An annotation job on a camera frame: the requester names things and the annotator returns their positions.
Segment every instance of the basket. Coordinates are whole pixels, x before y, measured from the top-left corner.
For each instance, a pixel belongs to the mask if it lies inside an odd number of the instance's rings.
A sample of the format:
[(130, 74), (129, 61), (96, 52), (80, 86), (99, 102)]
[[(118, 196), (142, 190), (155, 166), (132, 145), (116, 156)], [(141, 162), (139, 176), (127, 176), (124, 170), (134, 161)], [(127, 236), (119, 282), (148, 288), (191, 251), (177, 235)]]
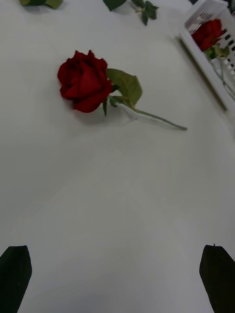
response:
[(229, 56), (222, 59), (224, 80), (230, 90), (235, 91), (235, 19), (227, 6), (228, 3), (221, 0), (199, 0), (186, 13), (186, 17), (180, 25), (180, 37), (225, 107), (235, 116), (235, 99), (220, 78), (219, 61), (209, 62), (205, 53), (200, 50), (191, 36), (204, 22), (214, 19), (221, 20), (223, 35), (219, 45), (221, 48), (229, 45), (230, 48)]

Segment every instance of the flower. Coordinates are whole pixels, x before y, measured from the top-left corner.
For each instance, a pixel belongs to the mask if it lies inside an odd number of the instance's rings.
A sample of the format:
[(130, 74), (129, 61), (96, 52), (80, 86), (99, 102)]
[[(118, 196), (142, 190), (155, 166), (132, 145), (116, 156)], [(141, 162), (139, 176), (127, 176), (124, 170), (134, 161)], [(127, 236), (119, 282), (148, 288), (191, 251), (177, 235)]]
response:
[(84, 113), (95, 111), (112, 92), (112, 82), (106, 75), (107, 63), (97, 59), (90, 50), (88, 55), (75, 52), (58, 71), (63, 98), (73, 101), (73, 109)]
[(221, 20), (207, 21), (202, 24), (195, 33), (193, 39), (202, 51), (205, 51), (215, 45), (222, 36)]

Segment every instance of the white tablecloth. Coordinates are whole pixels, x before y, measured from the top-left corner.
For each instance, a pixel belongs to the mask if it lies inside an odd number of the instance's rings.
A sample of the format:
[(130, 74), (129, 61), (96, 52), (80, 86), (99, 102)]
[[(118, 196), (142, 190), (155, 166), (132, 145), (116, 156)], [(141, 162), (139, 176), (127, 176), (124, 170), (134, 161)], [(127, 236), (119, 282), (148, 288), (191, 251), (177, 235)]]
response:
[[(175, 38), (191, 4), (155, 1), (145, 27), (124, 5), (56, 11), (0, 2), (0, 252), (27, 245), (20, 313), (211, 313), (204, 245), (235, 256), (235, 143), (217, 100)], [(71, 111), (59, 66), (92, 49), (138, 76), (138, 108)]]

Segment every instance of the dark green object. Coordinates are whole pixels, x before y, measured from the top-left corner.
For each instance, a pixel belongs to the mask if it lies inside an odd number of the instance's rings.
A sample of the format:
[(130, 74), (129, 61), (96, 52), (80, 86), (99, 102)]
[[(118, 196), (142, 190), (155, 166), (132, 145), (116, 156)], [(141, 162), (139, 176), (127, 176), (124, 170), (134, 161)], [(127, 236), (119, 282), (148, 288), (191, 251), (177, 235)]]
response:
[(131, 0), (131, 1), (137, 7), (141, 8), (141, 9), (144, 9), (144, 2), (143, 2), (143, 0)]
[(157, 19), (157, 9), (158, 6), (153, 5), (150, 1), (145, 2), (145, 11), (150, 19)]
[(221, 246), (205, 246), (200, 276), (215, 313), (235, 312), (235, 262)]
[(57, 9), (63, 0), (20, 0), (20, 3), (23, 6), (38, 6), (38, 5), (47, 5), (53, 9)]
[(22, 5), (42, 5), (45, 4), (47, 0), (20, 0)]
[(104, 100), (103, 103), (103, 110), (104, 110), (104, 115), (107, 116), (107, 104), (108, 104), (108, 100), (107, 98)]
[(27, 246), (10, 246), (0, 257), (0, 313), (17, 313), (32, 275)]
[(117, 9), (126, 2), (126, 0), (103, 0), (103, 1), (110, 11)]
[(228, 4), (229, 10), (233, 14), (235, 12), (235, 0), (228, 0)]
[(145, 26), (148, 24), (148, 15), (145, 11), (141, 13), (141, 19)]
[(45, 5), (53, 9), (58, 9), (62, 2), (63, 0), (46, 0)]

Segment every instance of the white plastic basket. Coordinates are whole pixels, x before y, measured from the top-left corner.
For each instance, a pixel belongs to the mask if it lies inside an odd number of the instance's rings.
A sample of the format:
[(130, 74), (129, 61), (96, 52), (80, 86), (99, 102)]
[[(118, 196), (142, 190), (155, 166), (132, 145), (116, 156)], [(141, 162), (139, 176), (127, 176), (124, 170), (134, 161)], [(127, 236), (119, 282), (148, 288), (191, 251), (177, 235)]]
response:
[(230, 55), (223, 59), (225, 81), (235, 91), (235, 19), (230, 14), (228, 3), (221, 0), (199, 0), (187, 13), (180, 26), (180, 37), (192, 56), (210, 81), (225, 107), (235, 116), (235, 101), (215, 73), (213, 66), (206, 55), (200, 50), (192, 38), (192, 34), (206, 21), (220, 19), (222, 22), (223, 36), (219, 41), (222, 48), (230, 47)]

